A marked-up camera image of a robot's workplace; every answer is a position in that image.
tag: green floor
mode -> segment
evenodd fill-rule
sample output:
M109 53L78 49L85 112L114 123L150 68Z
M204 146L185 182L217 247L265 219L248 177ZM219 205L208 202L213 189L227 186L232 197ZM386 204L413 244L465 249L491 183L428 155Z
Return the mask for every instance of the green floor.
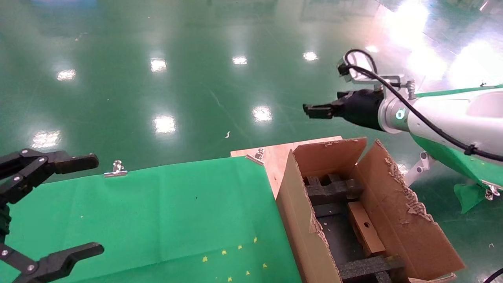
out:
M422 91L501 82L502 16L497 0L0 0L0 154L99 156L54 181L342 135L379 138L410 168L408 134L309 120L301 104L352 87L336 71L351 47ZM503 266L502 201L460 215L463 177L433 169L412 188L465 260L459 282L478 282Z

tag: metal clip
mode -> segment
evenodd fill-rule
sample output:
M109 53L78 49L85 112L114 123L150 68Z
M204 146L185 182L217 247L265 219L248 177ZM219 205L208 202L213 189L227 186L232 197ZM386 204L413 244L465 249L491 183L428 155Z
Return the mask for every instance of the metal clip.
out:
M263 161L264 153L265 153L265 150L263 148L259 148L259 150L257 150L257 153L255 153L255 156L251 156L251 155L247 154L246 158L263 166L264 165L264 161Z
M493 200L494 196L500 196L499 190L503 190L503 188L499 185L496 185L491 182L487 182L485 180L481 180L482 184L489 187L489 189L485 190L485 198L487 200Z
M116 160L114 161L114 169L112 172L108 172L103 174L105 178L109 177L117 177L117 176L126 176L127 170L124 170L124 166L122 166L122 161Z

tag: green fabric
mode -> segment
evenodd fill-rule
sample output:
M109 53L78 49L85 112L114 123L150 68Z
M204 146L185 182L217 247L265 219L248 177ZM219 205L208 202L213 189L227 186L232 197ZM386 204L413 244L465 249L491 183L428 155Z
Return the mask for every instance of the green fabric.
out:
M48 183L11 215L6 243L34 259L105 247L58 282L301 282L264 167L244 157Z
M461 203L461 213L466 213L484 199L487 186L483 185L481 180L503 184L503 167L464 155L460 151L435 143L429 139L413 134L411 136L434 159L478 184L458 184L457 187L454 187L454 192Z
M436 91L436 92L426 92L426 93L418 93L417 97L425 97L425 96L439 96L439 95L449 95L449 94L457 94L469 91L480 91L480 90L491 90L491 89L500 89L503 88L503 85L497 86L487 86L481 88L470 88L470 89L459 89L459 90L447 90L447 91Z
M461 213L467 213L485 198L485 190L480 189L478 184L456 184L454 193L461 203Z

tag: cardboard box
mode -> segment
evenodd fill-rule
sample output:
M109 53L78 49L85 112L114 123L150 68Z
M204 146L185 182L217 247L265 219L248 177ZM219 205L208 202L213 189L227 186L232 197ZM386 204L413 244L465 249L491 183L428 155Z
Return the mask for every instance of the cardboard box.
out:
M356 179L365 190L359 201L386 255L398 255L410 278L433 280L465 267L440 226L410 190L379 141L358 162L366 138L301 145L290 151L277 205L305 283L342 282L323 226L315 217L303 178L337 174Z

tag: robotic arm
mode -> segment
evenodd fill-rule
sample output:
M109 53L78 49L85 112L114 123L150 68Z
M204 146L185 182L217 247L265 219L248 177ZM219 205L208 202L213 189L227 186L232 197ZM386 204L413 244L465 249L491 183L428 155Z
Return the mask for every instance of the robotic arm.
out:
M342 117L388 133L407 131L503 165L502 89L417 98L414 81L402 83L401 76L377 79L372 57L358 49L350 50L338 69L347 82L373 85L373 89L338 92L338 99L328 104L304 104L304 112L310 118ZM390 86L407 88L408 98L398 97L401 94Z

